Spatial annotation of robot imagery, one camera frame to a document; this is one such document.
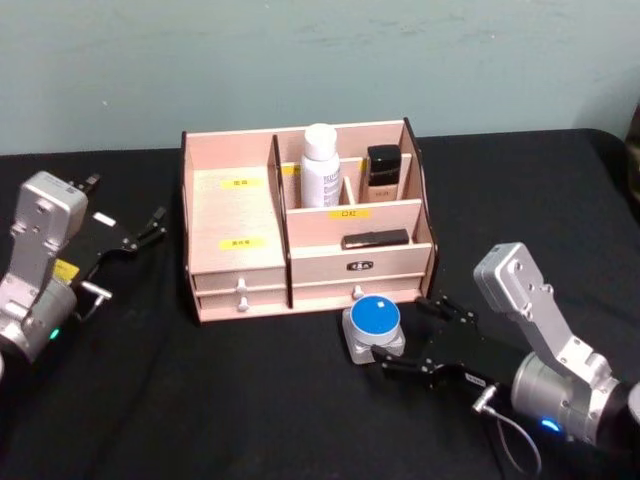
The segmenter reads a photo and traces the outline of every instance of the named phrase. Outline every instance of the black lid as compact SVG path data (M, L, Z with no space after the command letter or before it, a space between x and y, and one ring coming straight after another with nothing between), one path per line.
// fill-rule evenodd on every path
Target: black lid
M374 145L369 154L369 185L393 185L400 180L402 153L398 145Z

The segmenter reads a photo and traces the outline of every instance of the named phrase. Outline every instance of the white sticker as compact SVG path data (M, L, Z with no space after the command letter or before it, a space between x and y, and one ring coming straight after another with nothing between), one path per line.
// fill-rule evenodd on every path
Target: white sticker
M482 388L487 386L487 382L485 382L481 378L474 377L473 375L470 375L468 373L464 374L464 378L466 378L471 383L475 383L476 385L480 385Z
M104 213L96 212L93 214L93 218L104 223L108 227L113 227L116 224L116 221L113 218L107 217Z

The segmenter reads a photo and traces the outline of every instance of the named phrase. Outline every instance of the table surface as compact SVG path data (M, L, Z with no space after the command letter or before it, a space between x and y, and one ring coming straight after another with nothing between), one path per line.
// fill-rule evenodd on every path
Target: table surface
M574 332L618 376L638 381L640 230L622 193L622 144L570 130L420 145L441 253L434 294L476 309L486 334L524 346L471 273L494 244L523 241ZM114 300L0 385L0 478L500 478L473 399L352 365L336 312L195 323L182 275L178 150L0 160L2 271L17 188L38 170L100 173L92 207L130 228L170 207L167 241L94 277ZM412 305L401 311L409 349L418 348L431 325ZM624 459L532 433L547 478L628 473ZM506 478L519 478L499 457Z

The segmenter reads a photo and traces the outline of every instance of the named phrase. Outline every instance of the drawer knob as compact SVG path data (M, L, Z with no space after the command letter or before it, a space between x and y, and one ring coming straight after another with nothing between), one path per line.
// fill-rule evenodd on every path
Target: drawer knob
M238 304L238 311L246 312L247 310L249 310L249 300L247 300L247 297L241 297L240 303Z
M236 293L247 293L247 284L244 281L244 278L238 279L238 284L236 285Z
M351 296L354 300L364 297L364 292L362 291L362 288L360 288L360 285L356 285L355 287L353 287L353 293L351 294Z

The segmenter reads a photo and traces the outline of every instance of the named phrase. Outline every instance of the round blue object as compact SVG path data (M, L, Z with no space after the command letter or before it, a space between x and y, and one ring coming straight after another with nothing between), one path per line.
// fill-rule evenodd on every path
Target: round blue object
M362 297L351 307L353 325L369 335L384 335L400 323L400 310L395 303L380 295Z

